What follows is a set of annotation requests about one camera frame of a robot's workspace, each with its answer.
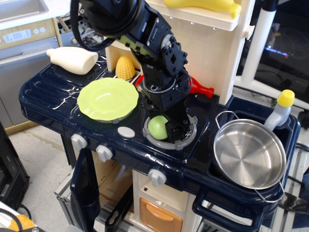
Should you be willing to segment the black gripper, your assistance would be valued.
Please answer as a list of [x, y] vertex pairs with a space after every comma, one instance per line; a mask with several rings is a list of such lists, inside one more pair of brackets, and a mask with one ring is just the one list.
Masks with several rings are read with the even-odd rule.
[[143, 92], [155, 107], [147, 110], [149, 118], [162, 113], [170, 120], [165, 124], [166, 141], [169, 143], [182, 141], [192, 135], [184, 103], [191, 89], [189, 80], [188, 74], [178, 74], [175, 77], [167, 74], [145, 74], [141, 82]]

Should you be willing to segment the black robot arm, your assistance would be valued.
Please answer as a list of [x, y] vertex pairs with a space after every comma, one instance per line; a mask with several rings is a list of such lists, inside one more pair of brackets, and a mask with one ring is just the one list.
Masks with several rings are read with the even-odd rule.
[[[78, 29], [80, 8], [91, 28], [104, 36], [101, 43], [88, 46], [82, 40]], [[103, 50], [115, 41], [128, 47], [141, 65], [144, 94], [168, 119], [167, 140], [175, 142], [190, 134], [184, 105], [191, 88], [185, 69], [187, 54], [157, 10], [143, 0], [73, 0], [70, 23], [76, 41], [88, 51]]]

